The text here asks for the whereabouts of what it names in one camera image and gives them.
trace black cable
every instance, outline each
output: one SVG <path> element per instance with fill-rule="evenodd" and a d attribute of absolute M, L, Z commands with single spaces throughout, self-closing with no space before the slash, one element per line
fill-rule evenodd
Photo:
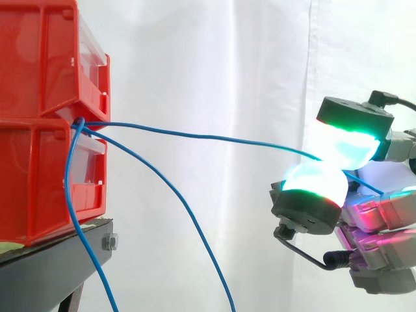
<path fill-rule="evenodd" d="M 409 109 L 413 109 L 416 112 L 416 105 L 412 102 L 406 101 L 405 99 L 397 99 L 397 104 L 406 106 Z"/>
<path fill-rule="evenodd" d="M 291 243 L 289 243 L 287 240 L 280 239 L 276 237 L 283 245 L 288 247 L 288 249 L 296 252 L 298 255 L 302 256 L 306 260 L 312 262 L 314 265 L 317 265 L 323 270 L 326 271 L 333 271 L 337 268 L 347 268 L 349 267 L 350 261 L 349 257 L 352 253 L 349 250 L 342 250 L 342 251 L 336 251 L 336 252 L 327 252 L 324 255 L 324 263 L 321 263 L 320 261 L 316 260 L 314 257 L 311 257 L 307 253 L 301 251 L 299 248 L 293 246 Z"/>

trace red storage bin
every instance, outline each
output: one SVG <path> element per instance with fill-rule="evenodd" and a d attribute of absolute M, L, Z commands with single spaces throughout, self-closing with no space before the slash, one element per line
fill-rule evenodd
<path fill-rule="evenodd" d="M 110 60 L 76 0 L 0 0 L 0 116 L 110 120 Z"/>
<path fill-rule="evenodd" d="M 72 135 L 59 119 L 0 118 L 0 242 L 30 246 L 73 229 L 64 193 Z M 107 145 L 81 135 L 71 166 L 80 223 L 105 212 Z"/>

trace blue cable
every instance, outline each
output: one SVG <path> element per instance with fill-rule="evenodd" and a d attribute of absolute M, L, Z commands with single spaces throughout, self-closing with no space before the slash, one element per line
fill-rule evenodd
<path fill-rule="evenodd" d="M 92 260 L 92 263 L 94 264 L 94 266 L 95 266 L 95 268 L 98 272 L 98 275 L 101 278 L 101 281 L 103 282 L 105 291 L 107 293 L 107 296 L 109 297 L 109 301 L 110 301 L 112 310 L 114 312 L 118 312 L 116 300 L 114 299 L 114 296 L 112 295 L 109 282 L 107 281 L 107 278 L 105 277 L 104 271 L 103 271 L 96 255 L 94 254 L 94 251 L 92 250 L 90 244 L 88 243 L 88 241 L 87 241 L 87 239 L 86 239 L 86 237 L 83 233 L 83 230 L 81 229 L 81 227 L 78 223 L 77 215 L 75 214 L 75 211 L 74 211 L 73 205 L 72 205 L 71 191 L 70 191 L 70 168 L 71 168 L 73 152 L 75 150 L 75 146 L 77 144 L 79 135 L 81 134 L 81 130 L 84 127 L 84 124 L 85 124 L 84 118 L 80 118 L 79 125 L 73 126 L 73 128 L 76 129 L 76 132 L 75 132 L 75 135 L 73 136 L 71 147 L 70 147 L 70 152 L 68 153 L 68 158 L 66 160 L 66 165 L 65 165 L 64 186 L 65 186 L 66 205 L 68 206 L 68 210 L 70 211 L 70 216 L 71 216 L 72 223 L 73 223 L 73 226 L 75 228 L 75 231 L 77 232 L 81 242 L 83 243 L 83 245 L 85 247 L 85 250 L 88 252 L 88 254 L 89 254 L 89 256 Z"/>
<path fill-rule="evenodd" d="M 171 184 L 171 182 L 169 182 L 169 180 L 167 178 L 165 178 L 165 176 L 160 171 L 158 171 L 158 169 L 156 169 L 156 167 L 154 167 L 147 160 L 143 159 L 141 156 L 139 156 L 138 154 L 133 152 L 131 149 L 125 147 L 124 145 L 121 145 L 120 143 L 114 141 L 113 139 L 111 139 L 111 138 L 109 138 L 105 135 L 102 135 L 101 133 L 97 133 L 95 131 L 89 130 L 87 127 L 84 127 L 83 132 L 88 133 L 90 135 L 94 135 L 95 137 L 98 137 L 98 138 L 102 138 L 103 140 L 106 140 L 107 142 L 111 143 L 112 145 L 115 145 L 118 148 L 120 148 L 121 150 L 125 151 L 126 153 L 132 155 L 134 158 L 138 159 L 143 164 L 145 164 L 147 167 L 149 167 L 153 172 L 155 172 L 170 187 L 170 189 L 176 194 L 176 196 L 181 200 L 182 204 L 185 206 L 185 209 L 187 210 L 190 218 L 192 219 L 192 222 L 194 223 L 195 228 L 196 228 L 196 230 L 198 231 L 198 234 L 201 237 L 203 245 L 207 249 L 209 257 L 211 258 L 211 260 L 214 264 L 215 270 L 217 271 L 218 276 L 220 277 L 221 283 L 224 286 L 224 289 L 226 291 L 226 294 L 227 294 L 227 297 L 228 297 L 228 300 L 229 300 L 229 304 L 231 306 L 231 310 L 232 310 L 232 312 L 235 312 L 234 301 L 233 301 L 233 298 L 232 298 L 231 293 L 229 291 L 229 288 L 228 288 L 227 282 L 224 278 L 224 275 L 221 272 L 220 266 L 216 262 L 214 253 L 211 250 L 211 247 L 209 246 L 209 244 L 207 242 L 207 239 L 205 238 L 205 235 L 203 234 L 203 231 L 202 231 L 198 221 L 196 220 L 196 217 L 195 217 L 194 213 L 192 212 L 192 209 L 189 207 L 189 204 L 187 203 L 186 199 L 182 196 L 182 194 L 174 187 L 173 184 Z"/>
<path fill-rule="evenodd" d="M 103 125 L 112 125 L 117 127 L 128 127 L 128 128 L 135 128 L 139 130 L 145 130 L 150 131 L 154 133 L 161 133 L 164 135 L 175 135 L 177 137 L 185 137 L 185 138 L 199 138 L 199 139 L 205 139 L 205 140 L 219 140 L 219 141 L 226 141 L 226 142 L 233 142 L 233 143 L 239 143 L 239 144 L 247 144 L 247 145 L 255 145 L 255 146 L 264 146 L 266 148 L 277 148 L 278 150 L 284 150 L 284 151 L 290 151 L 292 153 L 299 154 L 301 156 L 308 157 L 310 159 L 314 159 L 316 161 L 320 161 L 318 157 L 306 153 L 304 151 L 299 151 L 294 148 L 288 148 L 287 146 L 277 145 L 277 144 L 271 144 L 266 142 L 257 142 L 257 141 L 250 141 L 250 140 L 241 140 L 239 138 L 228 138 L 226 136 L 217 136 L 217 135 L 195 135 L 192 133 L 184 133 L 184 132 L 177 132 L 177 131 L 169 131 L 169 130 L 163 130 L 163 129 L 157 129 L 152 127 L 146 127 L 144 125 L 136 125 L 134 123 L 124 123 L 124 122 L 86 122 L 85 126 L 103 126 Z M 344 174 L 349 177 L 350 179 L 357 181 L 361 185 L 367 187 L 368 189 L 373 190 L 374 192 L 382 195 L 384 192 L 382 190 L 379 190 L 372 185 L 368 184 L 367 182 L 364 182 L 360 178 L 350 174 L 349 172 L 344 171 Z"/>

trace white fabric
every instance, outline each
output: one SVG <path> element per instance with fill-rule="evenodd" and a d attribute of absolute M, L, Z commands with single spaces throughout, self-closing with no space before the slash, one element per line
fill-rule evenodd
<path fill-rule="evenodd" d="M 309 1 L 79 0 L 111 57 L 113 121 L 302 146 Z M 237 311 L 288 309 L 294 254 L 273 237 L 270 184 L 296 155 L 129 129 L 104 133 L 166 175 L 195 212 Z M 181 202 L 146 167 L 109 149 L 104 266 L 120 311 L 230 311 Z M 96 274 L 80 311 L 110 311 Z"/>
<path fill-rule="evenodd" d="M 111 57 L 113 121 L 306 149 L 309 123 L 324 96 L 363 101 L 380 89 L 416 98 L 414 6 L 79 0 Z M 395 126 L 411 121 L 408 111 L 396 112 L 406 115 Z M 273 238 L 278 219 L 270 213 L 269 185 L 299 157 L 129 129 L 104 133 L 153 163 L 184 194 L 237 311 L 407 311 L 416 304 L 414 294 L 367 295 L 354 288 L 347 270 L 319 270 Z M 155 174 L 112 147 L 106 216 L 120 236 L 104 266 L 120 311 L 230 311 L 182 204 Z M 298 244 L 317 257 L 340 248 L 333 235 L 299 235 Z M 79 311 L 110 310 L 94 274 Z"/>

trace screw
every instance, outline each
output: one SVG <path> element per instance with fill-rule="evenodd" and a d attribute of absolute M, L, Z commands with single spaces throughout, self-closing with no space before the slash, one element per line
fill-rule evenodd
<path fill-rule="evenodd" d="M 116 250 L 118 247 L 118 234 L 112 233 L 107 234 L 103 238 L 103 249 L 104 250 Z"/>

